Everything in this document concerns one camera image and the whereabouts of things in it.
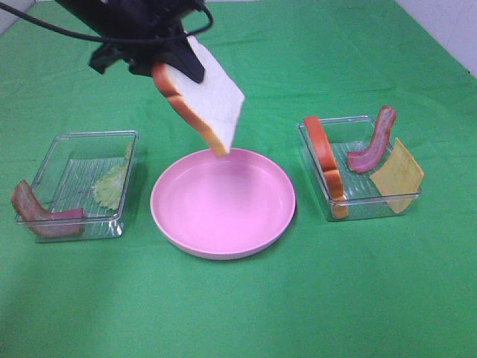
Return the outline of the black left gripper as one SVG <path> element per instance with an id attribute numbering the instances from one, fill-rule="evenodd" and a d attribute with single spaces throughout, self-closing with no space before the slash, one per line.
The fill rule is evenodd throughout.
<path id="1" fill-rule="evenodd" d="M 60 1 L 59 4 L 101 37 L 89 66 L 103 75 L 119 60 L 133 74 L 151 74 L 155 63 L 172 66 L 195 83 L 205 68 L 182 18 L 204 11 L 203 1 Z"/>

